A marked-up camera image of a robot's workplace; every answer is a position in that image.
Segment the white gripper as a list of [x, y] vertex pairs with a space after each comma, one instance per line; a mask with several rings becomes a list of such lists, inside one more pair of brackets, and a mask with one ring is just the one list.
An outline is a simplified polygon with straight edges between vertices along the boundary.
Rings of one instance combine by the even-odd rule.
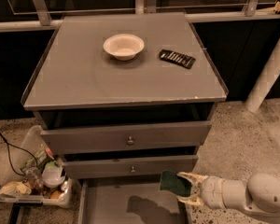
[[215, 176], [197, 175], [194, 173], [179, 172], [177, 174], [194, 186], [200, 185], [200, 197], [197, 194], [188, 197], [177, 196], [177, 199], [192, 206], [201, 206], [203, 203], [211, 209], [224, 209], [222, 185], [223, 179]]

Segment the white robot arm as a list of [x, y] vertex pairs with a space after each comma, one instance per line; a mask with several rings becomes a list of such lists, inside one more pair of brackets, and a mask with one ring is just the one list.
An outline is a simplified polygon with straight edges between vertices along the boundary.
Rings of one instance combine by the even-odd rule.
[[280, 224], [280, 180], [264, 173], [244, 180], [179, 172], [181, 177], [200, 190], [196, 195], [176, 198], [190, 205], [210, 209], [231, 209], [269, 224]]

